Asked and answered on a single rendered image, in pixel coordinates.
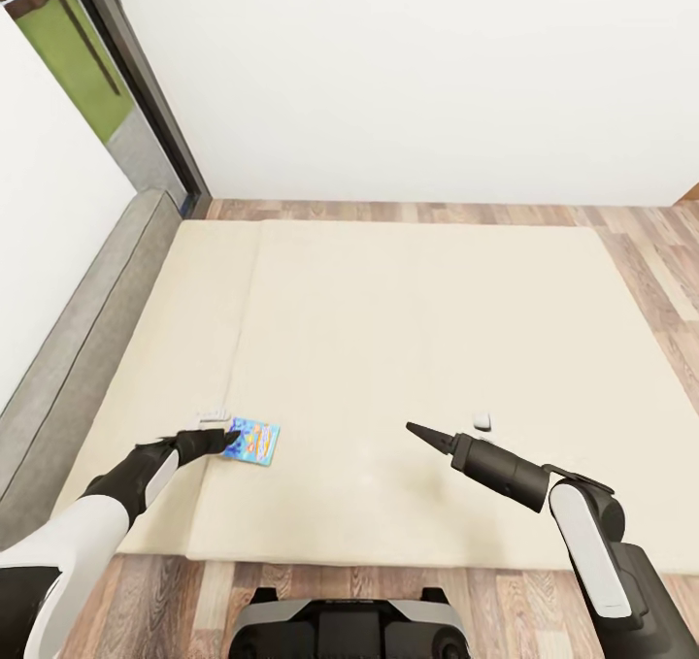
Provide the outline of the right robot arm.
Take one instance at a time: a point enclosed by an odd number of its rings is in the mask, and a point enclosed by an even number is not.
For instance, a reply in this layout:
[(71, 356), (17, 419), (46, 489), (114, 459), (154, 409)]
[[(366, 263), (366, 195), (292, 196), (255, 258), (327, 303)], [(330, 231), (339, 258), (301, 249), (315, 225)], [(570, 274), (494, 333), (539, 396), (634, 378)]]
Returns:
[(408, 421), (406, 428), (443, 452), (451, 467), (534, 512), (550, 473), (564, 476), (549, 507), (579, 582), (604, 659), (699, 659), (699, 643), (645, 550), (622, 543), (625, 516), (615, 491), (551, 464), (536, 465), (496, 446), (493, 413), (472, 414), (475, 431), (455, 436)]

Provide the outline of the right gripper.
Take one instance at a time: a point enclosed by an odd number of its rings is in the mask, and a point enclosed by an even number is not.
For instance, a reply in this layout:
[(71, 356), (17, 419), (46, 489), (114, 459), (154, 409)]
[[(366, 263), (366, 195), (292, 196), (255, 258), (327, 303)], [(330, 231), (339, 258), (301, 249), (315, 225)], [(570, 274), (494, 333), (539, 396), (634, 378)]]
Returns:
[(410, 421), (406, 428), (445, 455), (451, 454), (451, 467), (455, 470), (504, 497), (509, 496), (519, 461), (517, 454), (467, 433), (453, 436)]

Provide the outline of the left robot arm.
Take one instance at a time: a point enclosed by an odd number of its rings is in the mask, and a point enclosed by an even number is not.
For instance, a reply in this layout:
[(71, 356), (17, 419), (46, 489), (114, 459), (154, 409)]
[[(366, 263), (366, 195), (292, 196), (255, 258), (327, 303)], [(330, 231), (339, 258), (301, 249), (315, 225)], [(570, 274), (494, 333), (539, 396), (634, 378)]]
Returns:
[(192, 409), (178, 436), (136, 443), (48, 524), (0, 553), (0, 659), (54, 659), (136, 518), (175, 472), (233, 445), (240, 429), (206, 429), (227, 409)]

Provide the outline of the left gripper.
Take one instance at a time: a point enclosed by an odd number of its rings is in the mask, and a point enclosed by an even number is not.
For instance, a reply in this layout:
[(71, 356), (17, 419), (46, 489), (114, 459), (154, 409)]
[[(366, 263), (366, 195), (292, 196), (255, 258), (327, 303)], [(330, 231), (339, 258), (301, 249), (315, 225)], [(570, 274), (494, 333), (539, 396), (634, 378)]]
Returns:
[(203, 454), (219, 454), (224, 452), (226, 446), (233, 445), (236, 442), (240, 433), (240, 429), (227, 431), (226, 433), (224, 433), (224, 429), (205, 429), (197, 431), (182, 429), (178, 435), (187, 437), (193, 443), (193, 456), (189, 460), (189, 462), (192, 462), (197, 458), (201, 458)]

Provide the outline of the board game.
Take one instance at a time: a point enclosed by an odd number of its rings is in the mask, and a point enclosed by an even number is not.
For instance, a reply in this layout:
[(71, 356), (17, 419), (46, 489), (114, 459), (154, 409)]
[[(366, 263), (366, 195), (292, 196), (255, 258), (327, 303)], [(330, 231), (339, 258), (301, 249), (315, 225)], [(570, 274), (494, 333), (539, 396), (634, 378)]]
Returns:
[(230, 431), (241, 433), (220, 455), (271, 466), (282, 426), (234, 417)]

